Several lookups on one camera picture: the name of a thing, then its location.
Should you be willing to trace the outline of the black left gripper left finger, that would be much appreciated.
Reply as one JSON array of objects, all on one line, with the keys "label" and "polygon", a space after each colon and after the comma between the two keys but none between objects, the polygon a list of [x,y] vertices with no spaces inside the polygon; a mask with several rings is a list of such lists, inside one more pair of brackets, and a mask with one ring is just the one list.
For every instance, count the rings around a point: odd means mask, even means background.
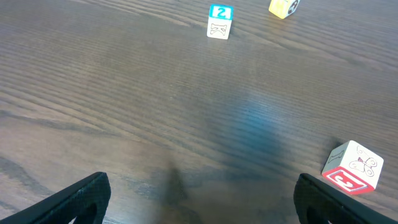
[{"label": "black left gripper left finger", "polygon": [[44,200],[1,220],[9,224],[102,224],[111,197],[105,172],[81,179]]}]

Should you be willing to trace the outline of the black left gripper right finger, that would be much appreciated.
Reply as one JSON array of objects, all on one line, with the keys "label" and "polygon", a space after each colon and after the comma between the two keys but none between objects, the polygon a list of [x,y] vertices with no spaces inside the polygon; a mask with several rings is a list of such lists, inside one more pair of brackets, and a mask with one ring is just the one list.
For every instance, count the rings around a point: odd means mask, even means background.
[{"label": "black left gripper right finger", "polygon": [[301,224],[397,224],[307,173],[298,177],[294,205]]}]

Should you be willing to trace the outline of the blue number 2 block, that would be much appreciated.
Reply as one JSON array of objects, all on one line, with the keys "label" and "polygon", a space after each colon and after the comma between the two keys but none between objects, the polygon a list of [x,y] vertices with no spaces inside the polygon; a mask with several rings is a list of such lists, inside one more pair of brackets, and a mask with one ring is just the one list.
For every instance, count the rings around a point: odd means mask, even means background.
[{"label": "blue number 2 block", "polygon": [[228,40],[233,14],[233,6],[212,4],[208,16],[207,37]]}]

